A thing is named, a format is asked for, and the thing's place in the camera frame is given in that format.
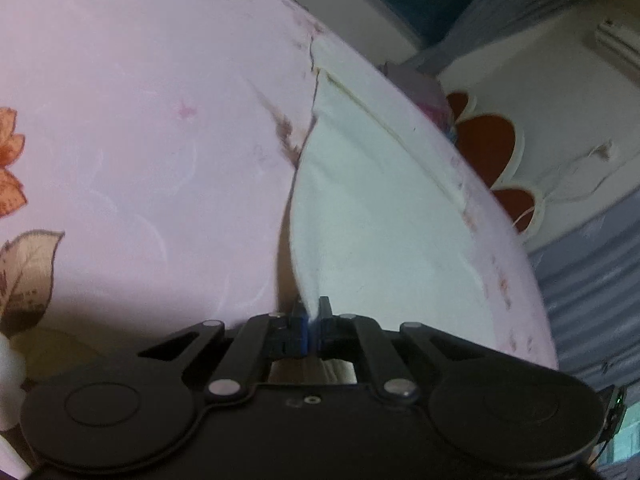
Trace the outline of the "white small cloth garment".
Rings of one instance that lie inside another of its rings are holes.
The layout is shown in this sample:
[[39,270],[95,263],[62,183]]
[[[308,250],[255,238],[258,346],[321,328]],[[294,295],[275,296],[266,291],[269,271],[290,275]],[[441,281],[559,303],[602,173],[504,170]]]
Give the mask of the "white small cloth garment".
[[310,317],[328,298],[335,313],[368,316],[386,330],[420,322],[492,346],[451,144],[351,48],[319,37],[311,58],[314,126],[290,217],[293,270]]

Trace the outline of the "pile of folded clothes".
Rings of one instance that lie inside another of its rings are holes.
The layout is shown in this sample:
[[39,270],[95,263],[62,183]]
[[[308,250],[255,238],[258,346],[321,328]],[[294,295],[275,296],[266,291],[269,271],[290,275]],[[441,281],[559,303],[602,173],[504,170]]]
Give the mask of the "pile of folded clothes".
[[399,91],[434,122],[451,143],[456,143],[454,113],[447,101],[446,93],[435,78],[391,62],[381,65],[380,70]]

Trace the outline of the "red white scalloped headboard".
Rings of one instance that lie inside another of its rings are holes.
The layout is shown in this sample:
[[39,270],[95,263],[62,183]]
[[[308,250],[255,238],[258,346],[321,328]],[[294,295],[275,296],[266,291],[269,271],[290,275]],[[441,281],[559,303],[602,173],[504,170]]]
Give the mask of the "red white scalloped headboard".
[[530,183],[515,179],[525,136],[503,114],[475,110],[475,96],[454,91],[446,96],[454,120],[454,145],[511,218],[520,240],[537,234],[544,220],[544,196]]

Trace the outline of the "pink floral bed quilt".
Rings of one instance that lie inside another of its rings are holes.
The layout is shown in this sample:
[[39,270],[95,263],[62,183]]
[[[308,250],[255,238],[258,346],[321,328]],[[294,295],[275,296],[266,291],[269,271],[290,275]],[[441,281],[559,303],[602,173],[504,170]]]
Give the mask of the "pink floral bed quilt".
[[[1,322],[29,379],[302,299],[319,37],[349,47],[291,0],[1,0]],[[489,348],[556,367],[511,222],[452,150]]]

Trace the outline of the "grey curtain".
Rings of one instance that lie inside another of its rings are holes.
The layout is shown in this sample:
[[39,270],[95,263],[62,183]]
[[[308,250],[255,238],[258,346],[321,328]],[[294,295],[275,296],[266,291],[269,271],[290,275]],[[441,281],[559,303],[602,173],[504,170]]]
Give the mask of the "grey curtain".
[[462,56],[586,1],[590,0],[473,0],[442,40],[409,58],[405,66],[437,75]]

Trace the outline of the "white wall air conditioner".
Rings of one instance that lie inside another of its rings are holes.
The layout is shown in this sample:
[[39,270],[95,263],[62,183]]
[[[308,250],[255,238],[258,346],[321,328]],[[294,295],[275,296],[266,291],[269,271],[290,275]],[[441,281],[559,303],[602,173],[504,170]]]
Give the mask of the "white wall air conditioner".
[[619,22],[604,20],[594,30],[594,39],[608,52],[634,68],[639,68],[640,36],[635,29]]

